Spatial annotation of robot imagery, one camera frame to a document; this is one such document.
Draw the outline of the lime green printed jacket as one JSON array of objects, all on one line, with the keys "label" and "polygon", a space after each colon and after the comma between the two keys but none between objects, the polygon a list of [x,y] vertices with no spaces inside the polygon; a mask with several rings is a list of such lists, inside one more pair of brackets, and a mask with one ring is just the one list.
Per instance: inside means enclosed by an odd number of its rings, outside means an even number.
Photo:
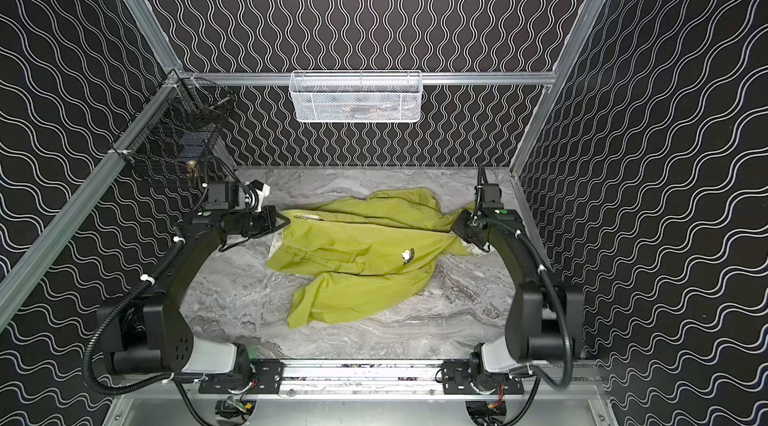
[{"label": "lime green printed jacket", "polygon": [[419,294],[440,257],[473,252],[451,230],[459,211],[443,212],[423,187],[381,190],[282,214],[290,223],[267,266],[312,279],[293,295],[291,329],[374,316]]}]

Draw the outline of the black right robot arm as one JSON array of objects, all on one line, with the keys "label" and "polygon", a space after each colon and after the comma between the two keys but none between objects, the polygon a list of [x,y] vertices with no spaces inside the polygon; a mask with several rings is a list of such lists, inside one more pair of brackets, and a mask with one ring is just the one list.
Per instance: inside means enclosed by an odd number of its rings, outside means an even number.
[{"label": "black right robot arm", "polygon": [[521,215],[503,205],[500,186],[483,175],[473,208],[459,214],[451,231],[466,245],[498,253],[514,284],[502,336],[476,346],[470,356],[474,382],[532,376],[566,389],[581,351],[584,294],[546,264]]}]

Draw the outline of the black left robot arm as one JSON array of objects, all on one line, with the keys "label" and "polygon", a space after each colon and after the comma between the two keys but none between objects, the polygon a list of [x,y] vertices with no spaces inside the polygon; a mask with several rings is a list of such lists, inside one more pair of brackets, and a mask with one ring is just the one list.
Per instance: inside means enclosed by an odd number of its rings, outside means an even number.
[{"label": "black left robot arm", "polygon": [[180,308],[187,289],[216,251],[274,234],[287,217],[265,204],[268,185],[214,181],[199,205],[177,222],[170,249],[138,285],[102,305],[98,325],[82,359],[83,381],[108,396],[125,395],[163,381],[199,375],[214,388],[243,391],[255,374],[246,348],[238,343],[200,339]]}]

